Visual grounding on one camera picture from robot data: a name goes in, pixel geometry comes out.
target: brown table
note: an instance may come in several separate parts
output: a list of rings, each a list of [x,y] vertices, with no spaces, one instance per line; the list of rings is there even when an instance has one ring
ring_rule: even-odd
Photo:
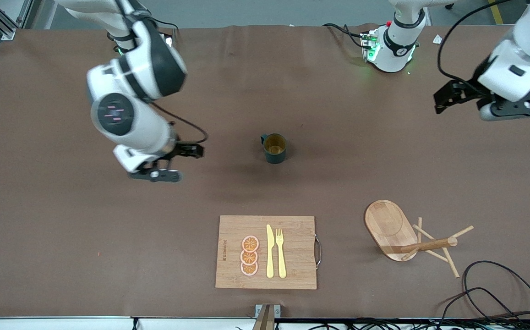
[[[459,27],[443,65],[470,77],[506,28]],[[427,27],[395,74],[325,27],[181,31],[189,78],[160,104],[210,140],[205,158],[175,160],[180,184],[127,178],[91,124],[85,73],[115,55],[104,31],[18,31],[0,46],[0,316],[239,317],[256,303],[286,317],[441,315],[460,280],[425,253],[384,257],[363,224],[378,199],[435,236],[474,225],[451,249],[459,270],[491,259],[530,282],[530,120],[486,123],[474,103],[435,115],[447,78],[432,39],[446,30]],[[259,145],[272,132],[290,142],[281,165]],[[241,214],[314,215],[318,289],[215,289],[219,215]],[[492,267],[470,284],[530,309]],[[448,315],[477,316],[464,302]]]

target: mug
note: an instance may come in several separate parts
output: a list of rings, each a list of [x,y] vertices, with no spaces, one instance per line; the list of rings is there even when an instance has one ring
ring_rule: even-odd
[[[285,160],[287,141],[281,134],[263,134],[261,135],[261,144],[268,163],[279,164]]]

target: orange slice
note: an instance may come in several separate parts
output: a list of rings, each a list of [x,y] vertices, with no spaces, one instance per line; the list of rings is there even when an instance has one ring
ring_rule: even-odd
[[[259,264],[255,263],[254,265],[244,265],[240,264],[240,271],[246,276],[253,276],[259,270]]]
[[[250,235],[242,240],[242,249],[246,252],[254,252],[259,248],[259,240]]]
[[[258,257],[256,252],[241,251],[240,253],[240,261],[247,266],[257,263]]]

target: fork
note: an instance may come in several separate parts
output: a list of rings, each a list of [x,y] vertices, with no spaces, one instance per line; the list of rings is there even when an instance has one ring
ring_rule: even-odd
[[[279,247],[279,277],[285,278],[287,271],[285,269],[285,257],[283,256],[283,230],[281,228],[275,229],[275,243]]]

